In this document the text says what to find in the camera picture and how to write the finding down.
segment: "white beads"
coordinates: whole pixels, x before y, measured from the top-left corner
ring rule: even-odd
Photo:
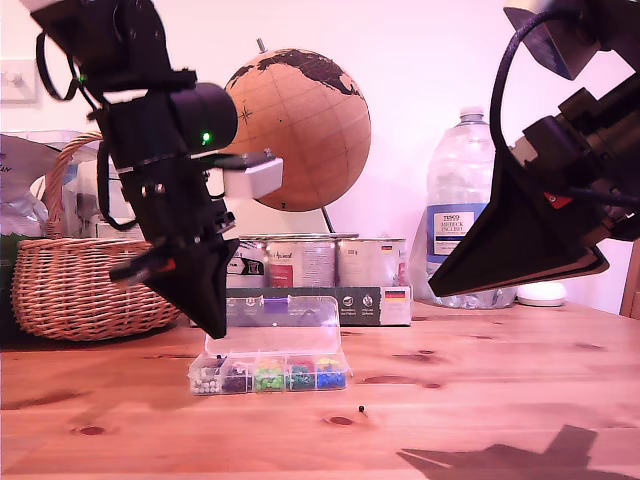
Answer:
[[[191,391],[197,395],[220,393],[220,369],[202,367],[191,373]]]

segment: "wicker basket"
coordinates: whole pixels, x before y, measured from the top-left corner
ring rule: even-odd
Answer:
[[[144,285],[126,290],[109,280],[109,269],[144,252],[144,241],[62,238],[62,177],[73,153],[101,140],[83,134],[67,145],[47,176],[47,239],[18,244],[12,301],[20,328],[60,340],[104,340],[162,327],[179,310]]]

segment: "wooden table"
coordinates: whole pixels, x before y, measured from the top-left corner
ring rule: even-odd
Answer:
[[[343,328],[354,376],[337,392],[192,396],[203,334],[186,327],[5,351],[2,478],[640,477],[640,321],[578,306],[415,314],[411,328]]]

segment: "light switch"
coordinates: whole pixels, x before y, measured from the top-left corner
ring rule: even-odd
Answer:
[[[34,59],[0,60],[2,103],[36,103],[38,73]]]

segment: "robotic arm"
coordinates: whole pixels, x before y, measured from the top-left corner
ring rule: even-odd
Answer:
[[[432,277],[438,296],[602,272],[598,242],[640,238],[640,3],[511,0],[505,12],[518,32],[491,102],[491,201]],[[600,100],[580,90],[508,148],[502,92],[522,40],[568,79],[598,50],[615,50],[636,73]]]
[[[109,215],[108,156],[118,170],[145,239],[153,247],[110,272],[113,281],[144,282],[213,338],[226,333],[226,271],[238,240],[222,234],[234,225],[221,197],[212,198],[206,171],[225,171],[225,190],[260,197],[282,181],[282,160],[270,152],[229,156],[216,150],[236,134],[233,100],[220,87],[175,71],[165,32],[150,0],[22,0],[43,28],[40,76],[49,93],[70,100],[75,91],[93,107],[104,142],[98,153],[100,210]],[[73,80],[63,98],[49,79],[44,34],[67,54]],[[105,93],[147,90],[111,104]]]

